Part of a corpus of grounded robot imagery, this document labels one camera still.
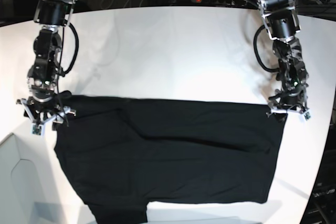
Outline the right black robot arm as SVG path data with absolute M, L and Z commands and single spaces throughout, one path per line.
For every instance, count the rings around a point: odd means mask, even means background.
M 73 68 L 79 51 L 79 37 L 70 22 L 76 0 L 39 0 L 34 22 L 41 26 L 34 40 L 35 60 L 27 74 L 29 97 L 16 102 L 24 107 L 24 116 L 31 121 L 31 133 L 42 136 L 46 125 L 52 124 L 53 130 L 68 123 L 69 114 L 76 110 L 63 104 L 70 91 L 59 91 L 59 79 L 65 77 Z M 67 69 L 61 66 L 64 34 L 60 30 L 69 27 L 75 38 L 75 50 Z

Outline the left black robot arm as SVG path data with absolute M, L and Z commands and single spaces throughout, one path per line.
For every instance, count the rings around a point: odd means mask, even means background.
M 303 121 L 311 118 L 307 104 L 309 74 L 302 57 L 302 46 L 296 34 L 301 30 L 296 12 L 296 0 L 255 0 L 262 18 L 262 26 L 254 35 L 253 47 L 260 66 L 275 73 L 280 89 L 268 98 L 268 116 L 284 119 L 287 114 L 298 114 Z M 257 52 L 257 39 L 266 30 L 272 40 L 272 50 L 278 59 L 277 68 L 266 67 Z

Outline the grey robot base cover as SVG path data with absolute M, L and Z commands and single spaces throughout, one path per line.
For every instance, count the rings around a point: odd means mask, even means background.
M 35 164 L 22 159 L 14 134 L 1 142 L 1 223 L 54 223 Z

